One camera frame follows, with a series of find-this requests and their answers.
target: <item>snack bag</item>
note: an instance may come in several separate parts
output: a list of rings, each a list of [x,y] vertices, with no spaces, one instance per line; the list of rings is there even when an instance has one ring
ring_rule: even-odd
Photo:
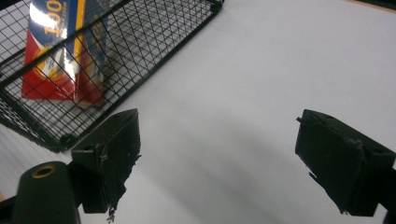
[[[55,52],[48,50],[106,9],[108,0],[32,0],[25,64],[47,56],[23,76],[23,98],[73,101],[80,106],[102,103],[106,20]]]

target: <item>metal mesh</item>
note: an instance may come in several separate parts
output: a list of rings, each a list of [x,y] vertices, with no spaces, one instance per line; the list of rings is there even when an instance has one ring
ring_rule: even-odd
[[[3,114],[7,114],[2,118],[15,124],[11,128],[16,130],[15,127],[19,127],[17,132],[23,130],[30,133],[29,138],[49,149],[67,149],[158,69],[194,31],[218,12],[220,6],[205,0],[134,0],[111,2],[110,5],[105,15],[88,24],[81,33],[69,36],[49,50],[41,60],[38,57],[33,64],[26,66],[24,39],[29,1],[19,2],[1,11],[0,26],[13,31],[7,32],[8,36],[1,33],[0,45],[6,52],[0,62],[0,109]],[[8,16],[12,10],[21,13],[19,19]],[[105,28],[106,41],[97,39],[95,35],[101,27]],[[70,51],[67,47],[70,43],[81,44],[79,55]],[[90,44],[104,53],[104,66],[91,54]],[[59,63],[56,55],[60,54],[79,58],[75,65],[84,80],[74,77]],[[44,94],[42,90],[45,84],[33,84],[24,78],[26,72],[32,69],[44,73],[39,65],[45,60],[57,63],[76,88],[72,93],[65,91],[68,84],[60,84],[56,79],[45,77],[47,82],[57,86],[58,92],[53,95],[61,94],[64,98],[62,101],[52,99],[51,94]],[[88,76],[92,68],[99,69],[101,76],[104,76],[103,85]],[[28,94],[30,92],[43,99],[26,99],[25,95],[21,95],[22,85],[29,89]],[[99,91],[102,96],[95,98],[94,95]]]

